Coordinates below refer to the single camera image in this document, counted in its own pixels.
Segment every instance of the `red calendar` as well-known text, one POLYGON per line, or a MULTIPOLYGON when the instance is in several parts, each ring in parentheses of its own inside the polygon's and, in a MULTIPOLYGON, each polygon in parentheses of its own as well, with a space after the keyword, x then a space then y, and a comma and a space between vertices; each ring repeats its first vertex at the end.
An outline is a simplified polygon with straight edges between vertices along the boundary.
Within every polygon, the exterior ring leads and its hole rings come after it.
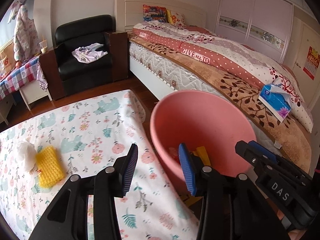
POLYGON ((318 54, 318 52, 315 49, 310 47, 306 63, 304 65, 304 67, 303 67, 303 71, 305 73, 307 73, 307 75, 312 80, 315 79, 315 76, 316 76, 316 73, 317 73, 317 70, 318 70, 318 66, 319 66, 319 62, 320 62, 320 55, 318 54))

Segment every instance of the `armchair backrest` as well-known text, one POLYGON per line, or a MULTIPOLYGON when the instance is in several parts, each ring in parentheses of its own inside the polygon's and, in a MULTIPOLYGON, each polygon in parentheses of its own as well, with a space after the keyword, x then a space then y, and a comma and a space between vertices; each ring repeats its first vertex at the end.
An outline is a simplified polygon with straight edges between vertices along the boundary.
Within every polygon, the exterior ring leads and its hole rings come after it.
POLYGON ((105 44, 103 32, 113 30, 112 17, 99 15, 59 26, 55 32, 55 41, 56 45, 64 43, 65 48, 71 52, 96 42, 105 44))

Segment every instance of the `sliding wardrobe door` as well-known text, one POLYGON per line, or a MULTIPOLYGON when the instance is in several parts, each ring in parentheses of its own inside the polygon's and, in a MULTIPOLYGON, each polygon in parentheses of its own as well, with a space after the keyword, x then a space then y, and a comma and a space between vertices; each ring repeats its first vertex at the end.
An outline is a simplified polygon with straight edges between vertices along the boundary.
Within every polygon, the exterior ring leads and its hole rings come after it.
POLYGON ((292 25, 292 4, 284 0, 255 0, 246 44, 282 62, 292 25))
POLYGON ((220 18, 216 33, 244 43, 253 0, 220 0, 220 18))

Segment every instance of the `wooden floor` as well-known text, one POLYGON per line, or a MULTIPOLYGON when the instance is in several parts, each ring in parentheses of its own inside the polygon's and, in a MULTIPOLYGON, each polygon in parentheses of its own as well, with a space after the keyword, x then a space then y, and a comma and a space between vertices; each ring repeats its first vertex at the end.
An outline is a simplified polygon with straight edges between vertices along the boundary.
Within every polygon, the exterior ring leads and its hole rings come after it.
POLYGON ((0 124, 0 132, 20 122, 28 120, 31 117, 43 114, 47 111, 59 108, 61 106, 126 89, 131 89, 136 94, 137 98, 146 111, 146 121, 143 123, 143 127, 146 131, 149 141, 151 142, 149 129, 150 115, 155 104, 158 102, 158 99, 133 74, 126 80, 95 87, 65 98, 61 98, 57 101, 50 101, 48 97, 41 98, 32 105, 31 111, 27 109, 23 101, 19 102, 16 106, 12 106, 9 112, 9 115, 7 117, 9 125, 6 125, 5 122, 2 122, 0 124))

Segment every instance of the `plaid tablecloth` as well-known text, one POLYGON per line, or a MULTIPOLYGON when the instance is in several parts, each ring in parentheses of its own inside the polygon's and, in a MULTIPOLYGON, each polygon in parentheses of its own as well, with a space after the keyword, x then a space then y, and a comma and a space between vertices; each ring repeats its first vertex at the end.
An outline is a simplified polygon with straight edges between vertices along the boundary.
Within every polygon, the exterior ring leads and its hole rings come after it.
POLYGON ((33 80, 38 80, 40 87, 44 91, 47 91, 48 83, 42 72, 39 56, 33 57, 19 69, 12 70, 12 72, 0 82, 0 100, 12 92, 18 91, 33 80))

